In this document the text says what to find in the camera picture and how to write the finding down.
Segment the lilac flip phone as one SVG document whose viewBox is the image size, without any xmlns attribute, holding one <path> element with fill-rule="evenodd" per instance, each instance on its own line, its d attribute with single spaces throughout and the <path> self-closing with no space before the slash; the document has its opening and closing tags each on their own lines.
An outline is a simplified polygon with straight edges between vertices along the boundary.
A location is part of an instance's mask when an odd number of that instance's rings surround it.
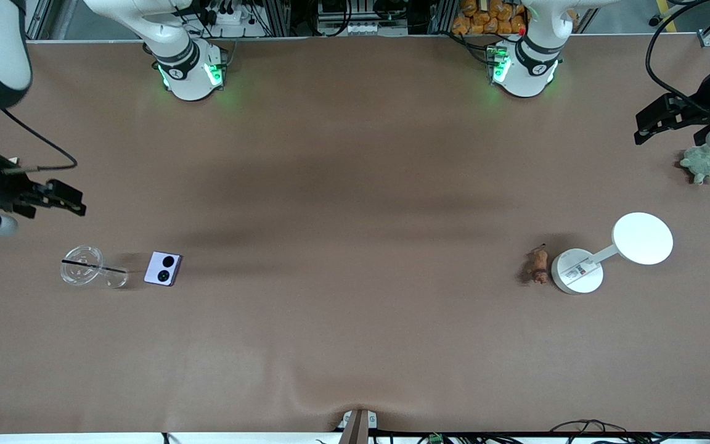
<svg viewBox="0 0 710 444">
<path fill-rule="evenodd" d="M 171 287 L 174 285 L 180 270 L 183 256 L 153 251 L 144 272 L 143 282 L 151 285 Z"/>
</svg>

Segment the brown lion statue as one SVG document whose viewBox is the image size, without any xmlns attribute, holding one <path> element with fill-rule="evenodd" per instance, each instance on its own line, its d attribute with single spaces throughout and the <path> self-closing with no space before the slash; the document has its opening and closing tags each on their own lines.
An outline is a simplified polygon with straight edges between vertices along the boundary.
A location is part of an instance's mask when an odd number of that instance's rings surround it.
<svg viewBox="0 0 710 444">
<path fill-rule="evenodd" d="M 549 253 L 547 252 L 547 244 L 538 245 L 538 247 L 525 255 L 525 263 L 520 273 L 520 280 L 524 283 L 548 284 L 552 278 L 550 277 L 549 269 Z"/>
</svg>

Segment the green plush turtle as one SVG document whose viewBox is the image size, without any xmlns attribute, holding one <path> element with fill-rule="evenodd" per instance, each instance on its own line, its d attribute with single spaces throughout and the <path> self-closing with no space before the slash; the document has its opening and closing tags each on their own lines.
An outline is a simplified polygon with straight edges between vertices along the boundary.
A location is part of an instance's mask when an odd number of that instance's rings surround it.
<svg viewBox="0 0 710 444">
<path fill-rule="evenodd" d="M 679 164 L 693 176 L 693 184 L 703 184 L 710 179 L 710 147 L 703 144 L 685 150 Z"/>
</svg>

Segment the clear plastic cup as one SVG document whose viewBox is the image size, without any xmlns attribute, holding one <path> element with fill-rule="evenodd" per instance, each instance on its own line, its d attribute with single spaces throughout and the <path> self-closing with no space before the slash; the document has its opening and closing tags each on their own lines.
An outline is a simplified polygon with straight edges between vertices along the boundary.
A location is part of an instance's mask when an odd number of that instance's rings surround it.
<svg viewBox="0 0 710 444">
<path fill-rule="evenodd" d="M 75 287 L 121 289 L 129 280 L 129 271 L 110 261 L 98 247 L 79 245 L 61 259 L 62 280 Z"/>
</svg>

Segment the black drinking straw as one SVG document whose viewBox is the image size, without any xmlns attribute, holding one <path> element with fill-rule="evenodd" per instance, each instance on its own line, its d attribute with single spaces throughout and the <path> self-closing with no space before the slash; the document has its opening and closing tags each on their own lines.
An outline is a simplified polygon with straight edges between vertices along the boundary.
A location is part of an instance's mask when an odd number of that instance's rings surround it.
<svg viewBox="0 0 710 444">
<path fill-rule="evenodd" d="M 98 269 L 98 270 L 104 270 L 104 271 L 113 272 L 113 273 L 122 273 L 122 274 L 128 273 L 128 271 L 126 269 L 115 269 L 115 268 L 111 268 L 111 267 L 106 267 L 104 265 L 93 265 L 93 264 L 89 264 L 89 263 L 83 263 L 80 261 L 72 261 L 72 260 L 62 259 L 61 262 L 63 264 L 77 265 L 77 266 L 87 267 L 89 269 Z"/>
</svg>

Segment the white round desk lamp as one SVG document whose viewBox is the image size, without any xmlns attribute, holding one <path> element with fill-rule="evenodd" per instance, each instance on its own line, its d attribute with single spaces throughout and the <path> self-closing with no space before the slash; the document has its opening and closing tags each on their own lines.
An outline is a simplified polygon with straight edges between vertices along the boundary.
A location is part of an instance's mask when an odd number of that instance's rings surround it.
<svg viewBox="0 0 710 444">
<path fill-rule="evenodd" d="M 620 256 L 638 265 L 657 265 L 669 258 L 673 247 L 672 231 L 662 219 L 649 213 L 629 213 L 613 225 L 608 247 L 597 253 L 566 250 L 554 258 L 550 275 L 566 294 L 589 294 L 603 283 L 607 259 Z"/>
</svg>

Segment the orange bread bag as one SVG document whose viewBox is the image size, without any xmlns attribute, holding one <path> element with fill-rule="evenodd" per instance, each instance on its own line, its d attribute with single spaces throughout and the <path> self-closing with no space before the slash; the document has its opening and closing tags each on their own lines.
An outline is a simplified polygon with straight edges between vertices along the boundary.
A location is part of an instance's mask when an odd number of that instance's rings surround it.
<svg viewBox="0 0 710 444">
<path fill-rule="evenodd" d="M 451 33 L 518 35 L 526 33 L 529 9 L 519 0 L 457 0 Z"/>
</svg>

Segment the white power strip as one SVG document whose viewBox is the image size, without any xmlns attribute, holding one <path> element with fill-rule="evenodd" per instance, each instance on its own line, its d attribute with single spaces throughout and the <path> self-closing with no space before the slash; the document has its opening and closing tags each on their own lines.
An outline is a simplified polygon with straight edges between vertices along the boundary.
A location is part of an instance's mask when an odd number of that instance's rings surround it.
<svg viewBox="0 0 710 444">
<path fill-rule="evenodd" d="M 209 5 L 203 18 L 209 25 L 234 27 L 251 23 L 253 14 L 242 3 L 221 2 L 217 5 Z"/>
</svg>

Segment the black electronics box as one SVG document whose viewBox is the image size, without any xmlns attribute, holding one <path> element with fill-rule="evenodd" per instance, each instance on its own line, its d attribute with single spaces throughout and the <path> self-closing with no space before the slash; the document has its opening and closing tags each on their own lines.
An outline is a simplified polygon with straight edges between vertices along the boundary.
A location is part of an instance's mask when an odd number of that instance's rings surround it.
<svg viewBox="0 0 710 444">
<path fill-rule="evenodd" d="M 312 0 L 310 27 L 321 36 L 407 36 L 409 0 Z"/>
</svg>

